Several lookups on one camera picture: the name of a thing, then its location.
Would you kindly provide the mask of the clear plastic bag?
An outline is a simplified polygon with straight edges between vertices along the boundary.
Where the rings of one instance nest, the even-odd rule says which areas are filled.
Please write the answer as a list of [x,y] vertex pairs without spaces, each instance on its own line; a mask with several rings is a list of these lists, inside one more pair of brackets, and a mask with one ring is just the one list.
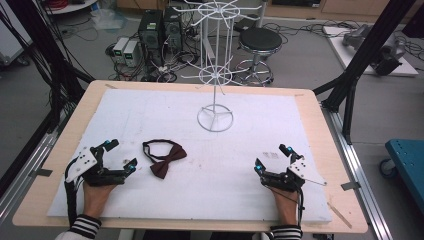
[[93,10],[91,19],[96,30],[122,29],[126,23],[126,18],[112,9]]

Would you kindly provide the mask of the black metal stand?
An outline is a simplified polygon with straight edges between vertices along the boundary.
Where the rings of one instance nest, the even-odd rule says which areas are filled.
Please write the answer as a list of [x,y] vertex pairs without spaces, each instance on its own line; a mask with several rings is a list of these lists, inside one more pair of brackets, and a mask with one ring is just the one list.
[[5,174],[0,178],[0,198],[11,188],[17,174],[28,162],[29,155],[35,149],[45,133],[51,133],[59,125],[59,117],[62,110],[70,113],[76,108],[85,90],[80,81],[91,83],[94,78],[88,73],[77,69],[66,58],[54,38],[54,29],[42,14],[42,10],[33,0],[5,0],[17,20],[32,40],[29,44],[12,22],[3,12],[0,3],[0,21],[6,29],[15,37],[27,55],[35,63],[40,76],[50,87],[49,101],[50,111],[39,127],[35,130],[30,140],[18,154]]
[[351,125],[357,83],[416,1],[390,0],[346,69],[334,80],[313,90],[315,95],[331,90],[330,95],[322,101],[322,106],[332,113],[337,113],[340,104],[345,102],[341,133],[349,145],[352,144]]

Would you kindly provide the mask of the blue wheeled cart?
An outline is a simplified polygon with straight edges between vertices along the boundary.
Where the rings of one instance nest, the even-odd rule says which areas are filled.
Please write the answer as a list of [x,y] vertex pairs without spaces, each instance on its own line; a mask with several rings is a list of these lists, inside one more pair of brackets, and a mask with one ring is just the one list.
[[379,164],[384,178],[400,175],[424,215],[424,140],[391,139],[385,143],[390,157]]

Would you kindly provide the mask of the grey machine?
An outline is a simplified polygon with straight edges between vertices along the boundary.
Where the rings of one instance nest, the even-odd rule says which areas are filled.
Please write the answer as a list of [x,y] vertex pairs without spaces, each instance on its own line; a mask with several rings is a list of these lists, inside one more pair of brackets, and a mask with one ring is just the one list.
[[[371,29],[372,25],[363,24],[358,29],[345,33],[342,44],[358,50]],[[391,34],[378,51],[377,56],[371,61],[370,66],[379,76],[387,76],[401,65],[400,58],[405,52],[405,43],[397,40],[394,34]]]

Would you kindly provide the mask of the black round stool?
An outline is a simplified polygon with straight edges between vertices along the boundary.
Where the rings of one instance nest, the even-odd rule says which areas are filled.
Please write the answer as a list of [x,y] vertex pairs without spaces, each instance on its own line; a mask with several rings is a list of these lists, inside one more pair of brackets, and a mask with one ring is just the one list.
[[239,48],[251,54],[250,59],[239,62],[234,70],[242,85],[266,86],[274,75],[266,59],[282,47],[280,35],[266,28],[250,28],[240,33]]

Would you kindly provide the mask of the white power supply unit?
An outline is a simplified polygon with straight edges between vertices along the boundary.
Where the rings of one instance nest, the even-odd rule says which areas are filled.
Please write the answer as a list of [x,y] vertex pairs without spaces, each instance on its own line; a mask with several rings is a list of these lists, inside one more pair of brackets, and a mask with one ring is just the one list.
[[139,63],[140,53],[138,49],[138,42],[130,40],[124,49],[125,63],[128,67],[136,67]]
[[114,61],[117,64],[125,63],[124,50],[126,48],[128,41],[129,41],[128,37],[121,37],[112,49]]

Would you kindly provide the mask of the white foam board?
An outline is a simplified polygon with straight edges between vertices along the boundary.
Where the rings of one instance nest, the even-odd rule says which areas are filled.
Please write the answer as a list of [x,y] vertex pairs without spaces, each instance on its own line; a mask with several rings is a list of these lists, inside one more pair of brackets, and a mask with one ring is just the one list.
[[[104,164],[121,168],[136,158],[136,171],[111,194],[106,218],[160,220],[276,219],[272,194],[254,171],[256,159],[268,170],[283,172],[290,161],[279,145],[292,147],[315,165],[301,117],[303,94],[282,95],[275,89],[240,88],[218,94],[217,101],[234,113],[232,127],[209,132],[197,122],[202,106],[212,102],[205,89],[188,91],[107,90],[94,112],[79,147],[90,148],[106,140],[119,145],[106,153]],[[153,175],[152,162],[142,143],[167,139],[187,153],[172,161],[164,179]],[[154,143],[157,156],[171,149]]]

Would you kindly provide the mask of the aluminium rail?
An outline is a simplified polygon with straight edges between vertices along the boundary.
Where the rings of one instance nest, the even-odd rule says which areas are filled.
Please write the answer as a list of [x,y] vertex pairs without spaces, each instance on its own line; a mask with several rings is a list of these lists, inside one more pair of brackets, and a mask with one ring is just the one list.
[[366,223],[372,229],[377,240],[393,240],[355,148],[348,144],[342,134],[343,121],[340,114],[330,112],[324,107],[321,110],[346,167],[350,184],[353,186],[352,190],[355,192],[364,212]]
[[16,159],[0,178],[0,226],[8,219],[17,203],[35,178],[28,176],[32,170],[44,169],[43,165],[69,120],[64,112],[56,125],[53,113],[49,112]]

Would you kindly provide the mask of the thin wooden stick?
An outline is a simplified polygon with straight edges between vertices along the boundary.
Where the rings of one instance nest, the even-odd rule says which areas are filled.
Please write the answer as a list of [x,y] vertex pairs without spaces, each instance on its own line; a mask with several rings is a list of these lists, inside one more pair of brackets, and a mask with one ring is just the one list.
[[334,214],[349,228],[352,229],[352,224],[344,217],[344,215],[330,202],[327,202],[328,207],[334,212]]

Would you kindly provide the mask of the white floor board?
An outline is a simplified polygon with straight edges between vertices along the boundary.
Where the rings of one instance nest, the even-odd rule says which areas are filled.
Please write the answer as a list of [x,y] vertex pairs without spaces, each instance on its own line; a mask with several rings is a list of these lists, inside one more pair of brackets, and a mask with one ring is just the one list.
[[[342,67],[346,68],[356,53],[356,50],[352,46],[344,46],[342,44],[343,36],[349,33],[350,30],[331,26],[324,26],[323,29],[325,33],[330,35],[329,41],[332,48],[338,56]],[[415,77],[418,75],[418,72],[404,57],[401,57],[399,61],[400,65],[390,73],[390,76]]]

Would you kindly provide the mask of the black computer tower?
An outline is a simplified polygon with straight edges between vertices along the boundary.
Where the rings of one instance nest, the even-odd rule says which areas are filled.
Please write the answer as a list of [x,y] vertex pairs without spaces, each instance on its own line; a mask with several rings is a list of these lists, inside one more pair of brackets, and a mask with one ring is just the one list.
[[161,49],[164,42],[163,12],[148,9],[144,12],[138,27],[140,42],[143,46],[147,63],[151,66],[162,66]]
[[182,25],[181,15],[173,7],[164,11],[164,27],[168,49],[177,53],[182,50]]

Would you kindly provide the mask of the person's left hand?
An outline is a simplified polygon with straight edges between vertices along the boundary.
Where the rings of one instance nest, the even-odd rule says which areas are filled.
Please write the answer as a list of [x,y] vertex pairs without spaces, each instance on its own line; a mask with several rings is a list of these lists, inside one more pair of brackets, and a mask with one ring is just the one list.
[[93,187],[87,183],[83,184],[84,190],[84,210],[87,216],[99,219],[104,211],[105,205],[109,199],[110,193],[115,185]]

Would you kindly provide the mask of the dark red bow tie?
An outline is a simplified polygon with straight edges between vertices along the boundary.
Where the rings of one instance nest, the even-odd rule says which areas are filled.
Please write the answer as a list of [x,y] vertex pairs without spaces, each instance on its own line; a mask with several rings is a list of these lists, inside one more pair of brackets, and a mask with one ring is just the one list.
[[[154,143],[167,143],[171,145],[171,149],[166,155],[157,156],[151,153],[150,145]],[[169,164],[172,161],[183,159],[187,156],[184,148],[172,141],[167,139],[153,139],[142,143],[142,149],[144,155],[152,162],[150,169],[154,176],[164,179],[169,169]]]

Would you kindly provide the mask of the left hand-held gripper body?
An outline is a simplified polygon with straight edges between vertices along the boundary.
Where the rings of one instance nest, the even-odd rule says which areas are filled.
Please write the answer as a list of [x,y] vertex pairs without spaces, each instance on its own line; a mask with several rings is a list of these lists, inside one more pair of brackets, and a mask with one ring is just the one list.
[[125,183],[124,170],[109,170],[103,167],[106,149],[84,147],[65,170],[65,182],[71,183],[82,177],[90,186],[122,185]]

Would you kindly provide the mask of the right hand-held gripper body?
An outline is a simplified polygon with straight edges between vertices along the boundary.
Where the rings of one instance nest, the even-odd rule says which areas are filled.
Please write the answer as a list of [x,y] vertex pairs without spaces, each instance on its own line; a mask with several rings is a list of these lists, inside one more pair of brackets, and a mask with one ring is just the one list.
[[321,186],[327,185],[327,181],[302,155],[291,155],[289,159],[290,164],[286,171],[281,173],[269,172],[261,165],[261,184],[289,192],[300,191],[306,181]]

